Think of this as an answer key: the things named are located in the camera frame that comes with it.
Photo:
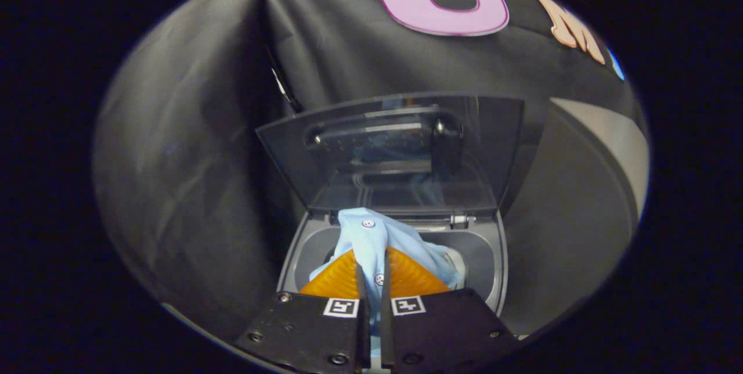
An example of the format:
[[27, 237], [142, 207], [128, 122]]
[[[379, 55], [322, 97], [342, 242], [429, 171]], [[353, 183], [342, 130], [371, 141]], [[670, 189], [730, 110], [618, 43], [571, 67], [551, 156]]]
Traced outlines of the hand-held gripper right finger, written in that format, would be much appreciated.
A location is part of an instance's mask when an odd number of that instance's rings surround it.
[[435, 276], [399, 250], [385, 252], [380, 365], [392, 373], [472, 373], [517, 350], [517, 338], [470, 287]]

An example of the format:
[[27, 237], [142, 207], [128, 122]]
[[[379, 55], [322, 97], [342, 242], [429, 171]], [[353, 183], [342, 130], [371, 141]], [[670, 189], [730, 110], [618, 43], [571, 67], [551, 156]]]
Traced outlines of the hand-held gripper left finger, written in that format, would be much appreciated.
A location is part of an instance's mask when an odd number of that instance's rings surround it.
[[276, 292], [236, 347], [294, 373], [368, 369], [369, 298], [353, 250], [335, 258], [299, 292]]

